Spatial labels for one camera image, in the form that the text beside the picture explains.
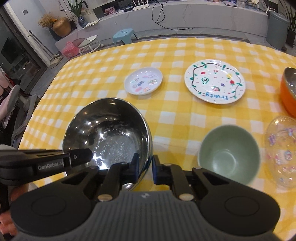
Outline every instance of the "pink basket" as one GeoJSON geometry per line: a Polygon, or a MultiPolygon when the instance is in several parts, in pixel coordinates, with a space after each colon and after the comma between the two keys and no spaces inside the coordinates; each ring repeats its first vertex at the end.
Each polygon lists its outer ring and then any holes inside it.
{"type": "Polygon", "coordinates": [[[62,54],[67,58],[74,57],[79,54],[79,48],[75,47],[72,42],[67,42],[66,46],[62,49],[62,54]]]}

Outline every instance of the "door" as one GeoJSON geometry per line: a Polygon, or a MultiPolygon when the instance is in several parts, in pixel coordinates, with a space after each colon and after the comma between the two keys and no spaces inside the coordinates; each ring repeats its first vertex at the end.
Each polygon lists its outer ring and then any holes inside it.
{"type": "Polygon", "coordinates": [[[25,93],[30,93],[47,67],[3,7],[0,8],[0,33],[0,65],[25,93]]]}

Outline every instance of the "gold vase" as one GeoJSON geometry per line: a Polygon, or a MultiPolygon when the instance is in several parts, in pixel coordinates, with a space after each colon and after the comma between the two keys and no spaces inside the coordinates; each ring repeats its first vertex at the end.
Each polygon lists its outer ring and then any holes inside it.
{"type": "Polygon", "coordinates": [[[71,33],[71,25],[68,18],[61,18],[56,21],[52,27],[52,30],[61,37],[67,36],[71,33]]]}

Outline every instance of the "dried flower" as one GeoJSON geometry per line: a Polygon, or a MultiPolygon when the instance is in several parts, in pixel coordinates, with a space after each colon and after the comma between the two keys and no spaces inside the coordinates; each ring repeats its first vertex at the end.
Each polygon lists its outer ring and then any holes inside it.
{"type": "Polygon", "coordinates": [[[47,13],[38,21],[38,25],[43,28],[52,28],[56,21],[57,19],[51,13],[47,13]]]}

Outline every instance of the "stainless steel bowl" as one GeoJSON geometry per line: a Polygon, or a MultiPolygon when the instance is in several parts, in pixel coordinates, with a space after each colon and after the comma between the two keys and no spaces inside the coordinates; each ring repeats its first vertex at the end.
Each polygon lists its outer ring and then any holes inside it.
{"type": "MultiPolygon", "coordinates": [[[[152,159],[152,137],[142,114],[130,103],[118,98],[99,99],[85,106],[69,124],[63,150],[89,148],[93,159],[85,166],[109,169],[114,163],[131,162],[140,154],[139,181],[152,159]]],[[[85,166],[73,168],[78,171],[85,166]]],[[[136,184],[125,184],[131,190],[136,184]]]]}

